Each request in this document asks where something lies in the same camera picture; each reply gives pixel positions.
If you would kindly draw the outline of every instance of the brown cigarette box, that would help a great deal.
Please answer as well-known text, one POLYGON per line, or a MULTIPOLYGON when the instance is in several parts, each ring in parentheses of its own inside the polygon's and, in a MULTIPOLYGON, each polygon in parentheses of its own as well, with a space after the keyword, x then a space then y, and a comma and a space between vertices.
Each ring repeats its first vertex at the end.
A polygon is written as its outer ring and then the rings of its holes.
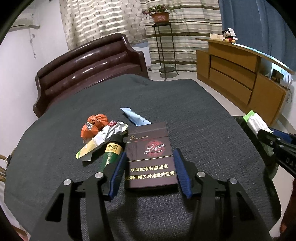
POLYGON ((178 183, 166 122, 130 127, 125 188, 147 188, 178 183))

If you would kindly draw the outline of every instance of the sofa armrest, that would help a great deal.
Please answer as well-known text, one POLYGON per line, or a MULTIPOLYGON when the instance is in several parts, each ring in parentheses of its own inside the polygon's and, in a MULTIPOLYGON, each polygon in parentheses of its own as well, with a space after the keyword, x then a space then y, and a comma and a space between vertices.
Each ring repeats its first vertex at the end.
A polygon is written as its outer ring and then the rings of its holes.
POLYGON ((122 37, 122 40, 123 40, 124 45, 126 47, 126 52, 131 57, 131 62, 134 63, 134 64, 140 64, 141 70, 142 70, 142 73, 143 73, 142 76, 144 76, 146 78, 149 78, 144 53, 142 51, 134 50, 131 47, 130 43, 128 42, 128 39, 127 39, 125 34, 122 34, 121 37, 122 37))
POLYGON ((46 108, 48 107, 49 101, 41 89, 40 81, 37 75, 35 77, 35 82, 38 91, 38 96, 35 104, 33 105, 33 111, 35 115, 39 118, 44 114, 46 108))

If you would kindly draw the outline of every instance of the orange plastic bag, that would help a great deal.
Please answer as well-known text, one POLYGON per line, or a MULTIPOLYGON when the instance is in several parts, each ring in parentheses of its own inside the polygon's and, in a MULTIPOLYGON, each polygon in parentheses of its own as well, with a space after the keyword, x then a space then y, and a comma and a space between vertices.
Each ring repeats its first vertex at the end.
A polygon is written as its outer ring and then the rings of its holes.
POLYGON ((109 121, 107 116, 103 114, 90 116, 81 129, 81 137, 83 138, 83 142, 86 142, 97 135, 100 130, 108 125, 108 123, 109 121))

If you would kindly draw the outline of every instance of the blue curtain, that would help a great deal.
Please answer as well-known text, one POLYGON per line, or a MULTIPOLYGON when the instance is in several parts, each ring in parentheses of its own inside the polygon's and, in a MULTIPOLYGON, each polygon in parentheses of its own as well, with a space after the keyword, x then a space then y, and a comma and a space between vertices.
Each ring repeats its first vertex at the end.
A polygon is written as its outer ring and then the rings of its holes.
POLYGON ((242 44, 296 70, 296 38, 278 11, 265 0, 218 0, 222 29, 233 28, 242 44))

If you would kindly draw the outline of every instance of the red circular emblem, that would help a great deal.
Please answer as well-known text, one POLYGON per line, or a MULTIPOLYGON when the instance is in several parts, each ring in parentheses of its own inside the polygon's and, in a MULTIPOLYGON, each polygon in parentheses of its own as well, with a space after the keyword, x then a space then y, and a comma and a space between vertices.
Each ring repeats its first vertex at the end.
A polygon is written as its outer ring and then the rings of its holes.
POLYGON ((165 151, 165 144, 158 140, 148 142, 144 154, 150 157, 161 156, 165 151))

